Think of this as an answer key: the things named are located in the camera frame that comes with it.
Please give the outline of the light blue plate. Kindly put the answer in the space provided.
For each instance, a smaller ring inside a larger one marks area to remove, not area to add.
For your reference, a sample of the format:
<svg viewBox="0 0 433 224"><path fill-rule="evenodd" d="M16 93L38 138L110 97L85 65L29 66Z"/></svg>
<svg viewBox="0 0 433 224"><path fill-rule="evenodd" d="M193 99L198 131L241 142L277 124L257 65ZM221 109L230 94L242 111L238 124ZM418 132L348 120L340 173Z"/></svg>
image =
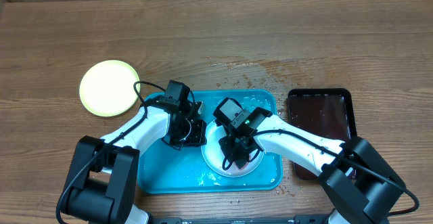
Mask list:
<svg viewBox="0 0 433 224"><path fill-rule="evenodd" d="M216 173L225 177L241 177L255 170L263 159L264 153L255 150L249 155L250 159L258 153L258 156L247 162L242 168L238 168L233 163L228 170L223 169L224 154L219 145L219 140L226 136L222 126L218 126L216 121L211 121L206 127L206 145L201 147L202 155L206 164Z"/></svg>

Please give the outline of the yellow plate with red stain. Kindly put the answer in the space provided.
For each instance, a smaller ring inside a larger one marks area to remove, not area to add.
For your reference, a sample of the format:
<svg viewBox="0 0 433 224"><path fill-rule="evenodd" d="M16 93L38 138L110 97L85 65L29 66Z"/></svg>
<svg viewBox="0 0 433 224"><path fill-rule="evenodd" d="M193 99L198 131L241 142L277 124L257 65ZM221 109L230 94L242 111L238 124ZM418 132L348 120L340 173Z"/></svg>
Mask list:
<svg viewBox="0 0 433 224"><path fill-rule="evenodd" d="M131 65L120 60L106 60L84 74L78 94L90 113L101 117L118 116L137 101L133 88L137 81L139 75Z"/></svg>

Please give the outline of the orange and black sponge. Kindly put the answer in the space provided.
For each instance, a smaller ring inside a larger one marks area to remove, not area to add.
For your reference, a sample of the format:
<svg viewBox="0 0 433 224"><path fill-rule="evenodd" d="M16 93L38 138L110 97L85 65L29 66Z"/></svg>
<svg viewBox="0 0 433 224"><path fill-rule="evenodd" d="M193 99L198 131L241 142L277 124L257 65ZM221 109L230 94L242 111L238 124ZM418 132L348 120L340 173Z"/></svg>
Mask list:
<svg viewBox="0 0 433 224"><path fill-rule="evenodd" d="M250 163L250 156L245 156L235 161L235 165L239 170L244 169L249 163Z"/></svg>

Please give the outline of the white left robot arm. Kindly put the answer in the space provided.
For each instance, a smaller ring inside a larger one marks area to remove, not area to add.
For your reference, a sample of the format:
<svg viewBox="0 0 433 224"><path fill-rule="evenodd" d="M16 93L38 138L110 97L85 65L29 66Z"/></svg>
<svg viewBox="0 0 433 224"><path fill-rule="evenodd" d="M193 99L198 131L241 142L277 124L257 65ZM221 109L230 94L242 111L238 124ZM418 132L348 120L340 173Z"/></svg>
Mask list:
<svg viewBox="0 0 433 224"><path fill-rule="evenodd" d="M165 137L175 149L206 143L202 102L147 100L138 113L116 131L101 138L82 137L74 151L55 215L88 223L150 223L150 214L134 205L139 158Z"/></svg>

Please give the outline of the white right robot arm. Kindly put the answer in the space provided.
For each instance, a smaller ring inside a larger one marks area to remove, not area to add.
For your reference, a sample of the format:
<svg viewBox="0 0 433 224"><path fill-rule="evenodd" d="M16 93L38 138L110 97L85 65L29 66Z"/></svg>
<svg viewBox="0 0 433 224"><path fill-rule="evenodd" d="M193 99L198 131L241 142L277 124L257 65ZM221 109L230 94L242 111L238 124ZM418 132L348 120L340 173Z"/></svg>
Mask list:
<svg viewBox="0 0 433 224"><path fill-rule="evenodd" d="M323 138L263 108L253 112L219 108L213 114L234 139L225 153L228 160L262 150L286 157L318 176L334 205L328 223L383 223L419 208L416 195L363 138L350 144Z"/></svg>

